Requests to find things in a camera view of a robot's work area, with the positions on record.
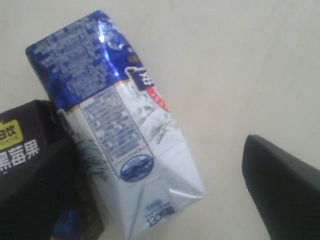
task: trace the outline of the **black object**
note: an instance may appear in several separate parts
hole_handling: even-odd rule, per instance
[[[242,173],[272,240],[320,240],[320,171],[257,135]]]
[[[0,177],[0,239],[49,240],[70,195],[78,152],[69,138]]]

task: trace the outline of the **nutrition label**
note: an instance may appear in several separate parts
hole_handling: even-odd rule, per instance
[[[116,175],[123,178],[130,171],[134,179],[145,175],[144,171],[153,167],[153,154],[115,87],[108,87],[87,101],[81,107],[82,113]]]

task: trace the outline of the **white floor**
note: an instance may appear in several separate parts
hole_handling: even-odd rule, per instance
[[[93,12],[125,33],[207,189],[143,240],[267,240],[241,161],[259,134],[320,168],[319,0],[2,0],[0,111],[46,98],[25,47]],[[120,240],[109,223],[102,240]]]

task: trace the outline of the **milk carton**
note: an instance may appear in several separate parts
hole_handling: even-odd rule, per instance
[[[126,239],[204,197],[176,121],[107,15],[96,11],[26,54]]]

